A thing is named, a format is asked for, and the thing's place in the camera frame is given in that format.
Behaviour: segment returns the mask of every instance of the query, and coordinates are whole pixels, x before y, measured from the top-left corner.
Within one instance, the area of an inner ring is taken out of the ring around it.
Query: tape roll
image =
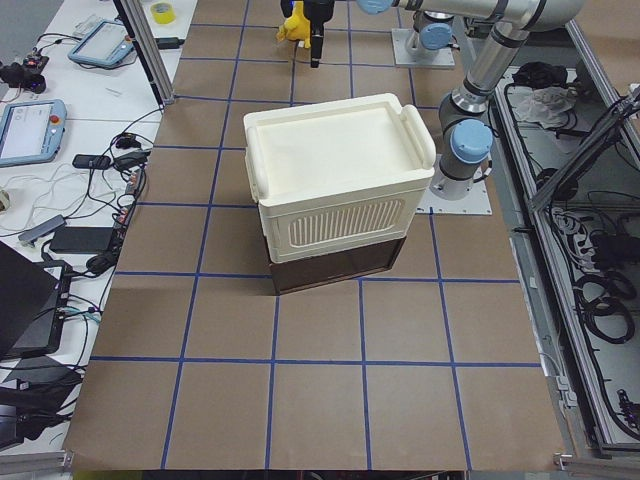
[[[176,19],[173,7],[168,2],[154,3],[151,5],[151,15],[156,23],[171,23]]]

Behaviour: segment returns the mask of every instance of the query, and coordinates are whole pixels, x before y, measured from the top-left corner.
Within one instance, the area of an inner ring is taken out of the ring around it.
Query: small black box
[[[56,253],[102,253],[109,250],[112,227],[61,227],[49,248]]]

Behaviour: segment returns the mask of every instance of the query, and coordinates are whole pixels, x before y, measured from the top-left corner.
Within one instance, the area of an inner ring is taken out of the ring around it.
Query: work surface
[[[200,1],[67,437],[76,468],[552,468],[499,213],[419,215],[391,271],[273,295],[242,117],[390,91],[438,139],[462,70],[395,68],[407,18],[337,2],[311,70],[276,44],[277,2]]]

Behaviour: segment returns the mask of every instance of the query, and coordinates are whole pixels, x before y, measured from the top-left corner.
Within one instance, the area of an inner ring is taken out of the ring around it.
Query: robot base
[[[482,172],[478,169],[474,178],[478,178],[481,175]],[[418,204],[416,213],[431,212],[453,215],[491,215],[493,213],[484,181],[474,183],[473,188],[466,197],[454,201],[440,198],[430,189],[427,189]]]
[[[411,54],[407,51],[406,43],[413,30],[410,28],[392,28],[391,38],[393,39],[393,54],[398,67],[423,67],[434,69],[455,68],[456,62],[450,48],[429,51],[419,50],[418,54]]]

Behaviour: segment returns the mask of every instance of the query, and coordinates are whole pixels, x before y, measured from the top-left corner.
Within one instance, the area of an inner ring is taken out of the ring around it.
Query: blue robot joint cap
[[[481,163],[493,145],[493,134],[480,120],[463,120],[451,134],[451,150],[463,163],[478,165]]]
[[[427,50],[440,50],[449,46],[453,30],[447,23],[432,23],[420,30],[420,43]]]

